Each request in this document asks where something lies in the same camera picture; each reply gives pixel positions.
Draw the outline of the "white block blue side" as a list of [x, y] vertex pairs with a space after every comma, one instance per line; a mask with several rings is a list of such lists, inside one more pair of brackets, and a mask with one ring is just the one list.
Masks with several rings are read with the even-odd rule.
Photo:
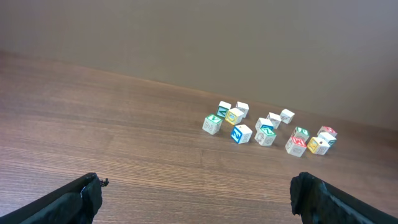
[[274, 125], [272, 124], [272, 121], [269, 119], [265, 118], [259, 118], [256, 125], [255, 125], [256, 130], [260, 130], [261, 128], [269, 128], [270, 130], [274, 129]]

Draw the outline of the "red letter M block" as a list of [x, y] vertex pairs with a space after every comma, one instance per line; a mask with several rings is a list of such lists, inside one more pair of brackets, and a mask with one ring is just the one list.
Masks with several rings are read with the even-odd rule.
[[285, 145], [288, 154], [301, 157], [307, 148], [306, 143], [299, 138], [291, 136]]

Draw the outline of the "blue sided letter block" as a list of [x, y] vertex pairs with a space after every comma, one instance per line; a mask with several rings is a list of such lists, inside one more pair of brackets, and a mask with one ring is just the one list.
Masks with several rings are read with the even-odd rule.
[[252, 130], [245, 124], [235, 125], [231, 132], [231, 139], [237, 144], [244, 144], [249, 142], [252, 135]]

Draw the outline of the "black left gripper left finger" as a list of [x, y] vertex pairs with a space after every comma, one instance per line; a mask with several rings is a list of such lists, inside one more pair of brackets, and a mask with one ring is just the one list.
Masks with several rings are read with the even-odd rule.
[[87, 173], [53, 192], [1, 217], [1, 223], [93, 223], [109, 179]]

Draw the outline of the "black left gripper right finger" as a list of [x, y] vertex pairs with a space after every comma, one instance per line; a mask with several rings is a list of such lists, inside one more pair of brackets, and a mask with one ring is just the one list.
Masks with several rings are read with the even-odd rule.
[[308, 172], [290, 182], [292, 213], [303, 224], [397, 224], [397, 218], [384, 213]]

